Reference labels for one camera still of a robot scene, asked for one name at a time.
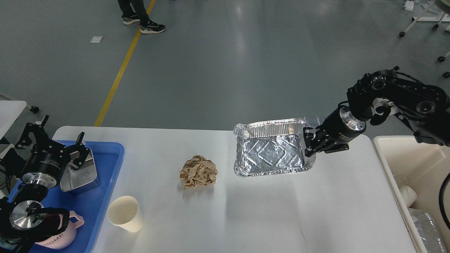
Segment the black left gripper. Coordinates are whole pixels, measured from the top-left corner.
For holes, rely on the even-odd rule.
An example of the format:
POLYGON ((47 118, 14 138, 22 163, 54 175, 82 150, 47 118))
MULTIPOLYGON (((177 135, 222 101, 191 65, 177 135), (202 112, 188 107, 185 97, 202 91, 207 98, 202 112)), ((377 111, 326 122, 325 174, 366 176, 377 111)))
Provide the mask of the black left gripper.
POLYGON ((45 115, 40 123, 26 123, 15 148, 32 151, 21 170, 20 179, 27 184, 53 188, 60 185, 67 165, 75 171, 84 165, 90 149, 83 144, 84 132, 78 135, 73 145, 66 146, 58 142, 49 144, 50 139, 44 130, 48 119, 49 115, 45 115), (72 159, 71 154, 75 152, 78 156, 72 159))

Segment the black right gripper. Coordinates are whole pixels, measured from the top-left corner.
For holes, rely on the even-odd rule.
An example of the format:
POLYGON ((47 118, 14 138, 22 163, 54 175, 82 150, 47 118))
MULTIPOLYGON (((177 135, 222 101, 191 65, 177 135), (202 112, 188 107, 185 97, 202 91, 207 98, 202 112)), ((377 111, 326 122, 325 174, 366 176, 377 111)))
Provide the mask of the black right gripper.
POLYGON ((350 107, 338 107, 330 115, 333 123, 321 124, 317 128, 304 127, 305 156, 325 152, 326 154, 349 150, 349 143, 365 132, 365 121, 358 120, 350 107))

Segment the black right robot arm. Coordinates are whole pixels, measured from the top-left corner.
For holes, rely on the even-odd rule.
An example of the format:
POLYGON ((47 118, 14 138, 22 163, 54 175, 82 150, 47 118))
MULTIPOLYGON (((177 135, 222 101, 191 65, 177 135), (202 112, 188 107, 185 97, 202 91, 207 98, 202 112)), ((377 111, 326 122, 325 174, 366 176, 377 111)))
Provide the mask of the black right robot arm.
POLYGON ((365 132, 366 122, 381 125, 392 114, 418 143, 449 146, 448 94, 394 67, 363 75, 320 125, 303 128, 304 155, 347 150, 349 142, 365 132))

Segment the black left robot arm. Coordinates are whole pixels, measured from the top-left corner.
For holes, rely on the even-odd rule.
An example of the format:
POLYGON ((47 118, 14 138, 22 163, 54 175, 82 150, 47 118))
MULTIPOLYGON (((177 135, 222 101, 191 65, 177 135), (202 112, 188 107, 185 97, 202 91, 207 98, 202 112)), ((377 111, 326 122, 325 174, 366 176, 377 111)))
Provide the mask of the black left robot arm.
POLYGON ((42 201, 60 185, 66 168, 77 171, 84 165, 90 149, 84 132, 70 146, 52 140, 44 130, 48 118, 27 123, 18 142, 2 152, 1 172, 21 180, 12 201, 1 198, 2 252, 27 253, 35 243, 69 230, 70 211, 46 208, 42 201))

